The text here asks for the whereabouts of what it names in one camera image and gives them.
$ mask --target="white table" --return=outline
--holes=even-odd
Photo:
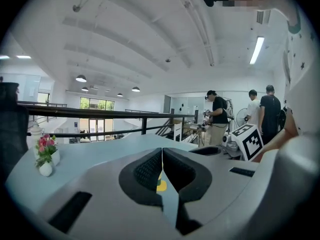
[[[193,149],[183,142],[155,134],[113,141],[62,144],[58,147],[61,161],[49,177],[40,175],[35,167],[34,153],[30,149],[14,167],[5,186],[15,202],[37,213],[49,196],[92,166],[155,148]]]

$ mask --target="black cap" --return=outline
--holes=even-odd
[[[206,93],[206,96],[204,98],[207,100],[208,96],[211,95],[211,94],[213,94],[215,96],[217,95],[215,90],[208,90],[208,92]]]

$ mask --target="white cloth with stars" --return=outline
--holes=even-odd
[[[288,32],[283,52],[284,103],[292,110],[299,135],[320,131],[320,46],[307,16],[299,8],[300,30]]]

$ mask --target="ceiling sprinkler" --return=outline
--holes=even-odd
[[[81,7],[78,5],[74,5],[73,7],[72,7],[72,10],[75,12],[75,13],[78,13],[79,11],[80,11],[80,9],[81,9]]]

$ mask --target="white t-shirt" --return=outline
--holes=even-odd
[[[259,122],[259,110],[260,110],[260,100],[254,99],[249,102],[248,108],[246,109],[246,114],[251,116],[248,120],[248,124],[258,125]]]
[[[286,77],[284,104],[292,110],[299,135],[320,130],[320,46],[304,12],[297,7],[298,24],[288,24],[283,53]]]

